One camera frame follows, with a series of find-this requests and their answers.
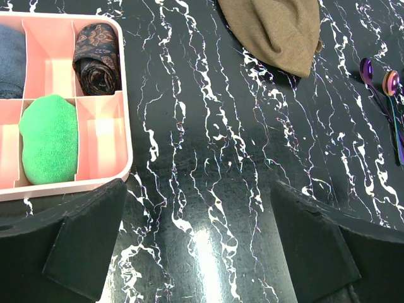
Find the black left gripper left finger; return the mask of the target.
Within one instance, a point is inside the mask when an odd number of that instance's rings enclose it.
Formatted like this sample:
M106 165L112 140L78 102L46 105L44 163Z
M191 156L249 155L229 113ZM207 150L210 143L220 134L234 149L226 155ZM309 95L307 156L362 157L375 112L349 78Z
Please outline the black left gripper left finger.
M1 221L1 302L96 302L127 197L114 179L34 216Z

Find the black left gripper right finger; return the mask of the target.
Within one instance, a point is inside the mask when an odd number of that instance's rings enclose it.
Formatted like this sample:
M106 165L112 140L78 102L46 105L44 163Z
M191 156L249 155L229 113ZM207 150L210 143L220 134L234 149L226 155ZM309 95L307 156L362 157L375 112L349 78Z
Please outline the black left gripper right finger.
M276 181L271 205L298 302L403 302L403 232Z

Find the purple iridescent spoon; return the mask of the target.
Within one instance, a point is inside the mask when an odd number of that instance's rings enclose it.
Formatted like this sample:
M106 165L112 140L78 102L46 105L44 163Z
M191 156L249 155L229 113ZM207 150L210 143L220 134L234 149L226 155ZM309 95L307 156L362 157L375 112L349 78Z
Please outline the purple iridescent spoon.
M387 115L388 120L390 123L393 125L393 115L391 109L389 110L387 108L387 105L382 101L381 99L381 94L378 92L376 87L373 84L373 68L372 68L372 62L368 58L363 58L360 62L359 66L359 73L360 73L360 78L364 82L365 85L369 86L372 92L374 93L375 97L377 98L379 104L381 105L381 108L383 112ZM400 131L401 135L401 143L403 145L403 134Z

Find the brown fabric napkin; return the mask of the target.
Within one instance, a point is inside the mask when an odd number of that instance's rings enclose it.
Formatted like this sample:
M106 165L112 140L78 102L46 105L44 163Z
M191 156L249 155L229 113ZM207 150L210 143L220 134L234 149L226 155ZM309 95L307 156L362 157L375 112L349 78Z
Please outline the brown fabric napkin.
M318 51L319 3L313 0L221 0L237 40L256 59L308 78Z

